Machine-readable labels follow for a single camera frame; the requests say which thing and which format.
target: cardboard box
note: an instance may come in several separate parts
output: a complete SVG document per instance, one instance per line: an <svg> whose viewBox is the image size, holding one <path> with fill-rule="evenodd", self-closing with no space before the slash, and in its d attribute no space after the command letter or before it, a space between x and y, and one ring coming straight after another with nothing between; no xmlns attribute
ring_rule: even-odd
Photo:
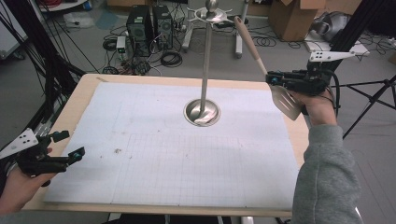
<svg viewBox="0 0 396 224"><path fill-rule="evenodd" d="M356 8L361 4L361 0L327 0L326 6L318 10L317 16L321 16L325 11L340 11L349 15L353 15Z"/></svg>
<svg viewBox="0 0 396 224"><path fill-rule="evenodd" d="M396 64L396 52L393 53L393 55L388 59L390 63Z"/></svg>
<svg viewBox="0 0 396 224"><path fill-rule="evenodd" d="M267 17L270 13L271 6L253 4L253 0L248 1L247 14L249 16L264 16Z"/></svg>
<svg viewBox="0 0 396 224"><path fill-rule="evenodd" d="M326 0L274 0L268 22L276 35L285 41L303 41L318 9Z"/></svg>
<svg viewBox="0 0 396 224"><path fill-rule="evenodd" d="M131 7L133 5L151 5L151 0L107 0L110 7Z"/></svg>

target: grid paper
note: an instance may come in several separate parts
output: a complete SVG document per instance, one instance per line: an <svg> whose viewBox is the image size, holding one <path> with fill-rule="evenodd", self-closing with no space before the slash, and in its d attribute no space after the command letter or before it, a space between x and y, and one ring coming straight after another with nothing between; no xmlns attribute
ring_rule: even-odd
<svg viewBox="0 0 396 224"><path fill-rule="evenodd" d="M269 91L208 88L219 121L197 127L184 106L201 88L101 83L45 201L290 209L298 168Z"/></svg>

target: white bracket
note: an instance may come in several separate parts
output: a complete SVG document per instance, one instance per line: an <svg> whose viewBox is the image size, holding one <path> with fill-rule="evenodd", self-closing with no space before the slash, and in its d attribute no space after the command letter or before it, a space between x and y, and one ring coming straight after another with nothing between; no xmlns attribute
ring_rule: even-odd
<svg viewBox="0 0 396 224"><path fill-rule="evenodd" d="M355 52L315 51L311 53L309 62L323 63L332 62L355 56Z"/></svg>
<svg viewBox="0 0 396 224"><path fill-rule="evenodd" d="M35 146L38 144L37 138L35 138L35 134L32 129L26 129L23 133L21 133L14 141L12 141L8 146L3 148L0 151L0 159L3 159L7 156L25 150L26 148Z"/></svg>

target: tripod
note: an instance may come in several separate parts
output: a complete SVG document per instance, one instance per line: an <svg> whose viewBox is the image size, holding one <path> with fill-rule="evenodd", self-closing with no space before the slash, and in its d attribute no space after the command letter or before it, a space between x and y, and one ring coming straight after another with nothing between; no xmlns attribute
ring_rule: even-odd
<svg viewBox="0 0 396 224"><path fill-rule="evenodd" d="M359 115L358 119L352 124L352 126L346 131L346 133L343 136L343 139L347 137L347 135L352 131L352 129L359 123L359 121L364 117L364 115L370 110L370 108L375 104L375 103L380 103L381 105L385 105L387 107L390 107L394 110L396 110L396 90L395 90L395 80L396 80L396 75L391 78L390 80L385 79L382 81L374 81L374 82L362 82L362 83L354 83L354 84L346 84L346 85L340 85L340 87L348 87L352 89L353 91L356 91L357 93L360 93L361 95L367 97L369 99L370 104L364 109L364 111ZM361 86L361 85L370 85L370 84L378 84L378 83L383 83L384 86L379 89L374 95L369 95L367 93L364 93L356 88L354 86ZM395 105L390 105L387 104L383 101L379 100L379 97L389 88L392 88L393 92L393 101Z"/></svg>

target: wooden table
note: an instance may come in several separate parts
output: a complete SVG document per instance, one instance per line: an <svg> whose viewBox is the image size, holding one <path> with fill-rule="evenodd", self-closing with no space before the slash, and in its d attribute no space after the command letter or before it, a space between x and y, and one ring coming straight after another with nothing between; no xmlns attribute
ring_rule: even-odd
<svg viewBox="0 0 396 224"><path fill-rule="evenodd" d="M89 104L97 85L101 82L156 84L168 86L194 86L202 84L201 79L175 78L175 77L129 77L111 75L85 75L78 83L72 96L64 107L61 115L54 123L52 130L67 130L70 134L76 129L78 121ZM208 87L235 88L248 90L266 90L266 83L208 80ZM297 164L304 162L303 153L308 146L308 128L304 116L292 121L284 116L290 136ZM51 156L61 156L70 138L56 144L51 144L53 151ZM42 188L24 209L27 210L62 210L62 211L92 211L92 212L116 212L116 213L147 213L147 214L179 214L179 215L208 215L208 216L261 216L261 217L290 217L291 211L263 210L263 209L236 209L216 207L178 207L178 206L149 206L149 205L122 205L122 204L95 204L95 203L44 203L43 198L46 188Z"/></svg>

